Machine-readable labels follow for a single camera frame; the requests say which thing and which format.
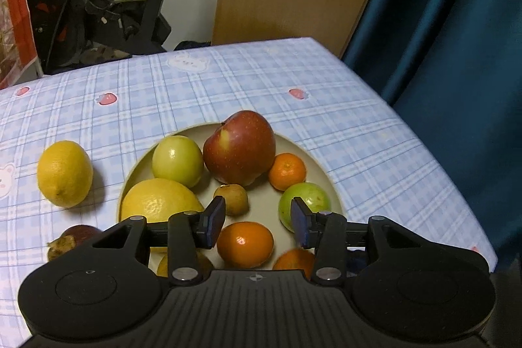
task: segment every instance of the tangerine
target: tangerine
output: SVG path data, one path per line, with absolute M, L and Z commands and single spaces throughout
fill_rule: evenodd
M 308 280 L 314 269 L 315 255 L 301 248 L 294 248 L 282 254 L 273 265 L 272 270 L 303 270 Z
M 268 181 L 277 190 L 285 191 L 290 186 L 306 179 L 306 166 L 297 155 L 285 152 L 276 156 L 268 172 Z
M 273 251 L 270 230 L 256 222 L 237 222 L 218 237 L 218 253 L 227 265 L 252 269 L 266 262 Z

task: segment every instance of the exercise bike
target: exercise bike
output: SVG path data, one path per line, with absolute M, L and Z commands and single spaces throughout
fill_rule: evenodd
M 27 0 L 45 74 L 165 52 L 171 27 L 163 0 Z M 101 47 L 102 55 L 87 59 Z

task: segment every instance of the yellow lemon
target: yellow lemon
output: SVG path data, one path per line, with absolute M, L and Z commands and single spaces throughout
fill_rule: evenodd
M 210 272 L 214 269 L 214 264 L 212 264 L 212 261 L 210 261 L 205 254 L 199 251 L 197 251 L 196 254 L 199 266 L 201 267 L 201 272 L 203 273 L 203 277 L 206 279 L 208 278 Z M 158 264 L 158 271 L 156 272 L 158 276 L 166 278 L 169 275 L 169 267 L 167 263 L 168 260 L 167 256 L 165 255 L 161 259 L 160 264 Z
M 92 185 L 92 163 L 76 142 L 62 140 L 43 151 L 36 169 L 38 188 L 56 206 L 82 202 Z
M 149 223 L 166 222 L 172 214 L 203 211 L 199 199 L 174 180 L 149 179 L 131 187 L 122 202 L 121 218 L 143 215 Z

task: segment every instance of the plaid tablecloth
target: plaid tablecloth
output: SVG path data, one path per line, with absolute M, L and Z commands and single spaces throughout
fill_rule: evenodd
M 388 216 L 427 239 L 477 249 L 484 231 L 446 173 L 407 125 L 312 39 L 218 46 L 137 57 L 0 91 L 0 346 L 29 336 L 16 302 L 46 244 L 71 225 L 108 228 L 125 176 L 164 135 L 240 109 L 306 148 L 328 172 L 349 220 Z M 95 178 L 87 199 L 62 210 L 37 188 L 43 150 L 78 142 Z

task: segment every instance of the beige plate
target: beige plate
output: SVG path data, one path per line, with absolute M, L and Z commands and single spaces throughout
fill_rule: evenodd
M 187 129 L 181 130 L 174 134 L 187 136 L 188 138 L 194 140 L 200 148 L 203 148 L 205 141 L 214 133 L 218 127 L 218 123 L 203 124 L 199 126 L 188 127 Z M 118 221 L 126 218 L 120 216 L 120 209 L 122 200 L 130 188 L 142 180 L 152 179 L 154 177 L 152 175 L 152 153 L 154 152 L 155 148 L 156 145 L 154 145 L 130 171 L 129 177 L 126 180 L 118 199 Z M 307 170 L 306 181 L 318 184 L 321 188 L 323 188 L 330 197 L 332 211 L 343 214 L 343 209 L 341 208 L 341 203 L 339 201 L 337 192 L 333 188 L 330 179 L 319 166 L 319 164 L 305 150 L 297 146 L 295 143 L 281 135 L 276 134 L 276 153 L 280 154 L 282 152 L 291 152 L 304 161 Z M 197 195 L 203 206 L 207 206 L 210 201 L 212 201 L 214 191 L 219 186 L 220 183 L 213 179 L 205 168 L 205 174 L 202 177 L 200 183 L 196 187 L 192 188 L 192 190 Z M 272 232 L 273 238 L 275 240 L 275 248 L 270 261 L 266 262 L 261 267 L 261 269 L 269 270 L 272 268 L 273 263 L 282 253 L 288 251 L 291 248 L 295 248 L 297 245 L 293 239 L 293 233 L 286 230 L 286 228 L 279 221 L 278 204 L 282 192 L 273 189 L 266 176 L 261 176 L 259 179 L 257 179 L 254 184 L 247 188 L 247 191 L 249 194 L 250 211 L 247 214 L 237 218 L 227 217 L 224 225 L 227 226 L 230 223 L 241 221 L 254 221 L 268 227 Z M 205 251 L 205 255 L 210 259 L 210 261 L 212 261 L 216 268 L 224 267 L 223 260 L 221 257 L 219 257 L 215 247 L 210 251 Z M 153 252 L 151 254 L 149 267 L 153 271 L 156 271 L 158 268 L 158 263 L 162 256 L 163 254 L 157 252 Z

